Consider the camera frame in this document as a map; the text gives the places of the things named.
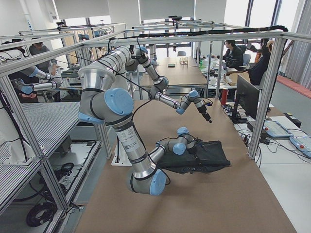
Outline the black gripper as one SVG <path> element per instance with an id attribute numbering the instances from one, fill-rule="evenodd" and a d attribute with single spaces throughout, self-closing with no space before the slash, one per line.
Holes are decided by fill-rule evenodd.
<path id="1" fill-rule="evenodd" d="M 194 142 L 194 146 L 191 148 L 191 154 L 194 156 L 194 158 L 198 158 L 197 152 L 198 148 L 202 145 L 202 139 L 198 139 Z"/>
<path id="2" fill-rule="evenodd" d="M 207 112 L 207 108 L 205 105 L 197 107 L 197 110 L 199 111 L 199 113 L 201 113 L 201 115 L 204 117 L 206 121 L 208 121 L 209 123 L 212 123 L 212 120 L 211 118 L 209 118 L 209 114 Z"/>

